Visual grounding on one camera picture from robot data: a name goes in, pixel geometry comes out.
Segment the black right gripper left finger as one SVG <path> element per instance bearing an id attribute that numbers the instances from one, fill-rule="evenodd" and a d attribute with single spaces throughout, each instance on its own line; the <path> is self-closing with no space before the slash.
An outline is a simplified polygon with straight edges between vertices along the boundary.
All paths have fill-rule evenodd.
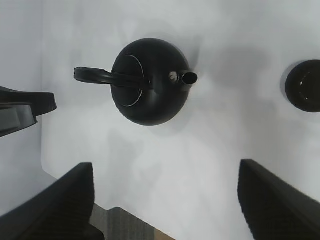
<path id="1" fill-rule="evenodd" d="M 0 218 L 2 240 L 103 240 L 90 224 L 94 171 L 80 163 L 50 187 Z"/>

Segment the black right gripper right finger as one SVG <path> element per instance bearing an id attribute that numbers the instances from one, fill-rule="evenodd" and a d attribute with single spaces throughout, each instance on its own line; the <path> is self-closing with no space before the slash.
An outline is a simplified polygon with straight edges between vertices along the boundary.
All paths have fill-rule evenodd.
<path id="1" fill-rule="evenodd" d="M 320 203 L 256 161 L 241 160 L 237 195 L 255 240 L 320 238 Z"/>

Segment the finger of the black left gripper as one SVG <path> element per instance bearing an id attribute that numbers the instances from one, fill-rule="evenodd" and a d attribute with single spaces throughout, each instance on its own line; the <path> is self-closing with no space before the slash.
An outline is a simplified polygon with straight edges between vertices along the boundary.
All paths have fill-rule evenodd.
<path id="1" fill-rule="evenodd" d="M 0 102 L 28 104 L 36 116 L 41 116 L 57 109 L 55 95 L 51 92 L 17 91 L 1 86 Z"/>
<path id="2" fill-rule="evenodd" d="M 37 123 L 30 105 L 1 105 L 0 106 L 0 136 L 29 128 Z"/>

